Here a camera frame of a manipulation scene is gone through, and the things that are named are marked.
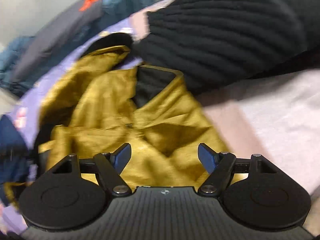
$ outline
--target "gray fabric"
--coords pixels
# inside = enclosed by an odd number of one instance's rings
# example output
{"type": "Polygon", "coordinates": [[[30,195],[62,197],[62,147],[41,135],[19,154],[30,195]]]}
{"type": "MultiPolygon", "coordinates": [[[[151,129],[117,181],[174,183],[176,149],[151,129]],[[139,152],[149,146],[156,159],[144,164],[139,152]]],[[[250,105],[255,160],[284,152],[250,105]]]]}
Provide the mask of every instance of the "gray fabric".
{"type": "Polygon", "coordinates": [[[11,79],[13,82],[24,79],[33,66],[40,64],[72,39],[83,26],[102,16],[102,0],[95,2],[85,11],[79,11],[84,0],[80,0],[59,14],[42,28],[17,63],[11,79]]]}

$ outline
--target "mustard yellow garment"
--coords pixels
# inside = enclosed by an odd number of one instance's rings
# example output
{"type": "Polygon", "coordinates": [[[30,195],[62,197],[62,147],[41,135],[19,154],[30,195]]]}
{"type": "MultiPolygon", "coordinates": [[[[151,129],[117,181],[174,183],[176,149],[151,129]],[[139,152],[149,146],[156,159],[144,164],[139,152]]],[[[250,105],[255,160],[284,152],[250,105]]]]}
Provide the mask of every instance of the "mustard yellow garment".
{"type": "Polygon", "coordinates": [[[57,120],[61,125],[51,134],[47,168],[70,153],[92,158],[100,152],[114,152],[128,142],[132,158],[121,177],[132,189],[198,188],[208,176],[198,160],[199,143],[206,143],[216,152],[227,150],[225,144],[186,90],[181,72],[146,65],[110,71],[128,53],[125,46],[94,51],[81,58],[48,93],[40,125],[57,120]],[[175,78],[137,109],[131,98],[139,67],[169,71],[175,78]]]}

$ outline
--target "pile of clothes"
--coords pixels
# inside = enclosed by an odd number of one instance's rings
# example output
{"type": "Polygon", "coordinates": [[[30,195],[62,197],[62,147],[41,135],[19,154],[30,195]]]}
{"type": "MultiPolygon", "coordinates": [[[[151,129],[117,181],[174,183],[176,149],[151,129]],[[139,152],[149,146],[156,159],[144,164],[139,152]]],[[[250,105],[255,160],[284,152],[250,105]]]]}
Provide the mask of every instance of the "pile of clothes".
{"type": "Polygon", "coordinates": [[[0,86],[21,98],[0,119],[5,206],[66,155],[125,142],[121,176],[133,189],[197,188],[208,176],[199,143],[228,145],[194,96],[301,70],[295,62],[320,45],[320,0],[164,0],[131,15],[152,3],[81,0],[0,55],[0,86]]]}

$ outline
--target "ribbed surface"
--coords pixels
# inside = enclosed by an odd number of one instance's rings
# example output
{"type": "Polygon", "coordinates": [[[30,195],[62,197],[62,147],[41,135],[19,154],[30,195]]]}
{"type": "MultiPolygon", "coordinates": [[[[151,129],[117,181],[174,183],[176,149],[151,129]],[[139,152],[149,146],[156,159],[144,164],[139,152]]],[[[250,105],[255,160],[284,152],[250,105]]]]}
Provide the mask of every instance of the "ribbed surface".
{"type": "Polygon", "coordinates": [[[137,45],[152,65],[178,69],[199,93],[268,70],[307,49],[300,20],[281,0],[175,0],[148,14],[137,45]]]}
{"type": "Polygon", "coordinates": [[[191,187],[140,187],[130,197],[113,200],[106,213],[87,227],[59,233],[29,228],[22,237],[26,240],[312,239],[303,228],[260,232],[239,225],[225,214],[216,199],[200,197],[191,187]]]}

